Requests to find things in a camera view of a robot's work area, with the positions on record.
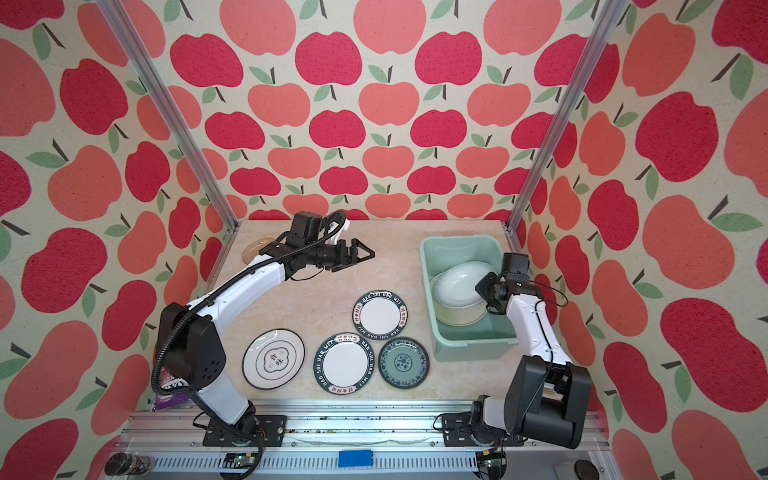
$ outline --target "plate with black border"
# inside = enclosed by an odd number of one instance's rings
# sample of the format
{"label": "plate with black border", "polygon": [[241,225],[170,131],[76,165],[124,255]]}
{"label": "plate with black border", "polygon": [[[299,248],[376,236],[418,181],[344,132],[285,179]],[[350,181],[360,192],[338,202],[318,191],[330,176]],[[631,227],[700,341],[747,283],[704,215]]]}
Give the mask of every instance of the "plate with black border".
{"label": "plate with black border", "polygon": [[243,376],[255,389],[288,383],[304,363],[304,342],[295,332],[274,329],[259,335],[243,355]]}
{"label": "plate with black border", "polygon": [[387,340],[406,327],[408,308],[394,293],[373,290],[357,300],[352,310],[352,321],[360,335],[371,340]]}
{"label": "plate with black border", "polygon": [[368,383],[375,367],[373,348],[366,339],[356,333],[339,333],[318,348],[313,372],[323,390],[349,395]]}

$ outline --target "ceramic plate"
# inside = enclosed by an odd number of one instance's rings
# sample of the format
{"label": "ceramic plate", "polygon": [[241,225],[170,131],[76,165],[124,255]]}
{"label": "ceramic plate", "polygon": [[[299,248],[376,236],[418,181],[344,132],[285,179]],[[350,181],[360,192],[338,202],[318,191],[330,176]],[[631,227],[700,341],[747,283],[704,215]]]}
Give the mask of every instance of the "ceramic plate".
{"label": "ceramic plate", "polygon": [[391,339],[406,326],[406,303],[387,290],[373,290],[361,296],[352,311],[352,321],[361,335],[371,340]]}
{"label": "ceramic plate", "polygon": [[375,364],[370,343],[355,333],[340,333],[317,350],[315,380],[328,392],[347,395],[371,379]]}
{"label": "ceramic plate", "polygon": [[304,361],[304,342],[290,330],[270,330],[255,339],[243,357],[243,375],[251,386],[276,389],[288,383]]}
{"label": "ceramic plate", "polygon": [[412,389],[427,377],[429,356],[421,343],[401,336],[382,347],[379,371],[391,386]]}

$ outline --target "blue patterned plate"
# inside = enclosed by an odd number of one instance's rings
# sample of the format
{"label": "blue patterned plate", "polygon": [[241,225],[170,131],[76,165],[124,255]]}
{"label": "blue patterned plate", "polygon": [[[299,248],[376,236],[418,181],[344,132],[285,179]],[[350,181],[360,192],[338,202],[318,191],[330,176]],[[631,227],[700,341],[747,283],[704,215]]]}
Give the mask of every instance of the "blue patterned plate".
{"label": "blue patterned plate", "polygon": [[388,341],[379,353],[379,372],[391,386],[412,389],[429,373],[429,356],[421,343],[404,336]]}

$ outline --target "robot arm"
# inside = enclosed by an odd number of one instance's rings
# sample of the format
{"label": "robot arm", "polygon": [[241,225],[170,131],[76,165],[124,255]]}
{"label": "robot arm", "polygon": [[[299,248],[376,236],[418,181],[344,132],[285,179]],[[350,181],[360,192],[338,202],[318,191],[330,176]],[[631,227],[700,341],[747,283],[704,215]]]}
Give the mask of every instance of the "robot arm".
{"label": "robot arm", "polygon": [[[575,449],[591,393],[589,372],[565,354],[549,323],[541,287],[530,281],[528,256],[505,253],[500,276],[489,273],[476,291],[496,313],[505,313],[515,328],[523,351],[515,377],[504,399],[481,397],[470,424],[479,436],[511,436],[512,445],[524,438]],[[562,399],[544,398],[545,384]]]}
{"label": "robot arm", "polygon": [[[250,403],[224,372],[227,356],[220,339],[248,306],[305,266],[336,272],[372,259],[375,253],[359,240],[353,239],[351,247],[339,240],[348,228],[349,220],[341,210],[326,218],[298,213],[291,230],[265,246],[222,287],[187,305],[168,305],[161,314],[157,344],[162,347],[153,370],[153,390],[158,395],[172,393],[155,381],[155,370],[159,375],[160,368],[165,367],[189,385],[186,388],[193,390],[193,399],[201,401],[226,424],[250,434],[251,428],[245,425],[252,422]],[[319,237],[323,229],[325,235]],[[368,255],[358,257],[360,250]],[[174,333],[182,322],[183,328]]]}

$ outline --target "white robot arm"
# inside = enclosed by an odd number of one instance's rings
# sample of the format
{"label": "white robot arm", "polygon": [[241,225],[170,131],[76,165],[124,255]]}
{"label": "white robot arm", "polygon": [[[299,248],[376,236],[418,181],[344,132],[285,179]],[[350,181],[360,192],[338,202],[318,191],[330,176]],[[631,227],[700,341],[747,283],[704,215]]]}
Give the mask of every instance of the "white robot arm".
{"label": "white robot arm", "polygon": [[[523,357],[505,398],[481,396],[474,402],[469,421],[473,437],[509,438],[508,445],[522,445],[529,437],[575,449],[592,381],[584,367],[571,363],[555,337],[541,286],[528,275],[528,256],[505,253],[501,274],[489,273],[475,290],[489,311],[503,312],[512,322]],[[544,398],[546,384],[562,398]]]}

